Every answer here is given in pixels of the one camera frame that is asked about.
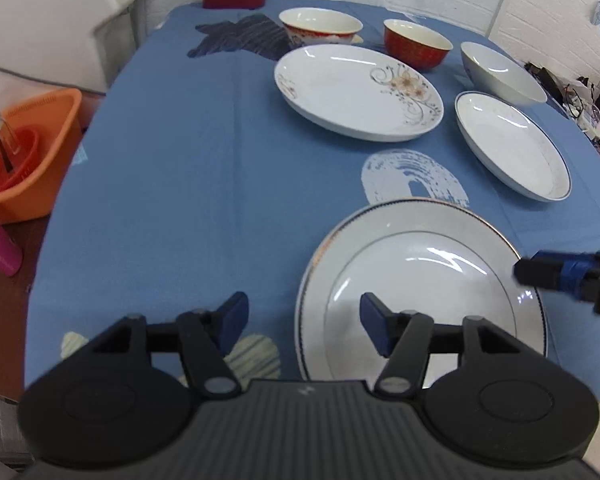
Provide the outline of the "plain white bowl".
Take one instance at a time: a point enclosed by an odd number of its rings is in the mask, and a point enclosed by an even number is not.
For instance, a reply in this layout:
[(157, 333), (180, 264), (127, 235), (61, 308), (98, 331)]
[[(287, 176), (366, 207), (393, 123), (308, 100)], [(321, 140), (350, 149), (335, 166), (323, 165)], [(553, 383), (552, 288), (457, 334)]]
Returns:
[(547, 95), (540, 84), (504, 54), (464, 41), (460, 45), (463, 66), (474, 86), (513, 106), (545, 104)]

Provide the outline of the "gold rimmed white plate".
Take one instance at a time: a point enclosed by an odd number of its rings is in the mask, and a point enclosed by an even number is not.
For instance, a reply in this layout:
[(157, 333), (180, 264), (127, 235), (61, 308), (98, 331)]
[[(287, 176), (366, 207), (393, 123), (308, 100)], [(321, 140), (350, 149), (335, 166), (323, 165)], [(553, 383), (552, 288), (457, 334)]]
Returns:
[(385, 358), (359, 317), (365, 292), (393, 312), (417, 311), (439, 324), (486, 318), (545, 354), (542, 302), (516, 282), (519, 258), (491, 223), (441, 200), (390, 200), (356, 211), (324, 238), (301, 281), (295, 348), (303, 378), (375, 382)]

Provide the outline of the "blue rimmed white plate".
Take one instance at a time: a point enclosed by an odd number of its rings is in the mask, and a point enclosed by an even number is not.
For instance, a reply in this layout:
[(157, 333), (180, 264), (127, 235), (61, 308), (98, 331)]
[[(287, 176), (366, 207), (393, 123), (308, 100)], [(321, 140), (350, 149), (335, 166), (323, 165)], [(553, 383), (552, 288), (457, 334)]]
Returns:
[(517, 193), (554, 203), (572, 189), (562, 153), (518, 108), (481, 92), (460, 93), (454, 102), (458, 128), (471, 152)]

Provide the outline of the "blue patterned tablecloth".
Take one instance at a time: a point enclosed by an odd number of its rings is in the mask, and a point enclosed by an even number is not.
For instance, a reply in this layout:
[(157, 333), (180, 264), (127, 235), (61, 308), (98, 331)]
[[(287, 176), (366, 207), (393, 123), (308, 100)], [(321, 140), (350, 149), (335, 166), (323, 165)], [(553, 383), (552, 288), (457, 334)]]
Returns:
[(61, 358), (67, 333), (96, 336), (122, 316), (170, 321), (242, 290), (248, 332), (300, 375), (295, 297), (327, 233), (366, 206), (366, 162), (396, 159), (400, 191), (470, 208), (518, 252), (600, 250), (600, 155), (549, 105), (530, 117), (569, 166), (564, 202), (529, 200), (494, 178), (455, 115), (419, 139), (358, 141), (312, 124), (283, 99), (273, 47), (291, 0), (253, 12), (180, 6), (148, 36), (94, 115), (66, 174), (37, 263), (24, 379)]

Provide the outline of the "floral white plate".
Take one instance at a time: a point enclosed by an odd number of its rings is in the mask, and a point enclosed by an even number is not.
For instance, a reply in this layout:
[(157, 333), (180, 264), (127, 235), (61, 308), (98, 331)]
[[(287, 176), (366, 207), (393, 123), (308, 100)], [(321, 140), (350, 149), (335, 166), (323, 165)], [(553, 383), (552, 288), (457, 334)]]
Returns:
[(414, 140), (441, 124), (434, 85), (391, 56), (347, 44), (317, 44), (284, 55), (275, 84), (302, 117), (349, 138)]

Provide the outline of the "orange plastic basin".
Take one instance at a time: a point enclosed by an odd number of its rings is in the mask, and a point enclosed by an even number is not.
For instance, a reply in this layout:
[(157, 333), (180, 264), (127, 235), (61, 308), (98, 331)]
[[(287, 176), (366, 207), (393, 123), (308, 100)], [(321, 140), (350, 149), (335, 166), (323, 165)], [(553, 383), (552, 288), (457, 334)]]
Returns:
[[(0, 186), (0, 224), (45, 217), (56, 203), (62, 181), (82, 140), (78, 112), (83, 94), (77, 89), (33, 96), (4, 112), (8, 126), (23, 142), (23, 164), (10, 188)], [(4, 163), (0, 156), (0, 178)]]

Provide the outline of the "red bowl white inside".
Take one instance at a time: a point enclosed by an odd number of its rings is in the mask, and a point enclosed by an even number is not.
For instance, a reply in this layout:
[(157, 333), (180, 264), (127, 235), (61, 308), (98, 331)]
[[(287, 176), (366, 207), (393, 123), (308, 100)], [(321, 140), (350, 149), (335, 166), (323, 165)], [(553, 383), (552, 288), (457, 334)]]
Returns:
[(440, 32), (396, 18), (383, 21), (383, 41), (388, 55), (419, 72), (433, 70), (454, 49)]

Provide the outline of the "white bowl red pattern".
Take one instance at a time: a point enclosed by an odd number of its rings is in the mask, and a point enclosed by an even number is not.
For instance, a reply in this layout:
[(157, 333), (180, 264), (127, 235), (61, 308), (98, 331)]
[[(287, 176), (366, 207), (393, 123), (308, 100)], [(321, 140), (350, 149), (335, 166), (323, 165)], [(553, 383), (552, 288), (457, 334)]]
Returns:
[(292, 8), (280, 12), (291, 47), (353, 44), (363, 23), (352, 15), (323, 8)]

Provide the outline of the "white appliance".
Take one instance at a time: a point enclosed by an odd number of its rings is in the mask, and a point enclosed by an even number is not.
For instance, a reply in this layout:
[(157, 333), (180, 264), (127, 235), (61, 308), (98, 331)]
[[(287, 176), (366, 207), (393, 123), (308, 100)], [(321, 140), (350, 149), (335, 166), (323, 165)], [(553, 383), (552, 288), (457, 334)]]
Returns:
[(0, 0), (0, 73), (106, 93), (137, 50), (140, 0)]

